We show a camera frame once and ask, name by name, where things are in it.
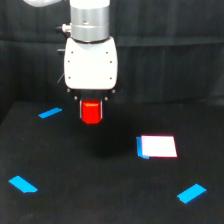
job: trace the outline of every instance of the black surface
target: black surface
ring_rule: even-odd
[[[63,111],[46,119],[38,114]],[[15,103],[0,128],[1,224],[224,223],[224,108],[108,104],[96,126],[76,105]],[[178,158],[137,156],[136,136],[172,134]],[[8,181],[21,176],[38,191]],[[207,193],[185,205],[195,183]]]

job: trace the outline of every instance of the blue tape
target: blue tape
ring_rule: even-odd
[[[37,189],[34,186],[32,186],[31,184],[29,184],[28,182],[26,182],[23,178],[21,178],[19,176],[14,177],[11,180],[9,180],[9,183],[11,183],[15,187],[17,187],[23,193],[37,191]]]
[[[194,199],[195,197],[199,196],[203,192],[205,192],[206,189],[201,187],[198,184],[195,184],[194,186],[190,187],[186,191],[182,192],[181,194],[177,195],[177,197],[183,202],[187,203]]]
[[[54,108],[52,110],[49,110],[49,111],[44,112],[42,114],[39,114],[38,116],[41,117],[41,118],[46,118],[46,117],[49,117],[49,116],[51,116],[53,114],[56,114],[56,113],[58,113],[60,111],[62,111],[62,109],[60,109],[60,108]]]
[[[141,137],[137,137],[137,152],[138,152],[138,156],[142,157],[143,159],[149,159],[148,156],[143,156],[142,155],[142,138]]]

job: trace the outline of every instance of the red block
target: red block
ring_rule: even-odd
[[[102,120],[99,100],[88,99],[82,102],[82,120],[87,124],[97,124]]]

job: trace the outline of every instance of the black backdrop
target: black backdrop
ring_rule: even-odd
[[[125,88],[115,102],[223,104],[224,2],[111,0],[110,34]],[[69,1],[34,8],[0,1],[0,121],[15,100],[67,101],[65,39]]]

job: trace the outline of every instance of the white square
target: white square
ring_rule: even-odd
[[[173,136],[142,136],[142,154],[149,157],[177,157]]]

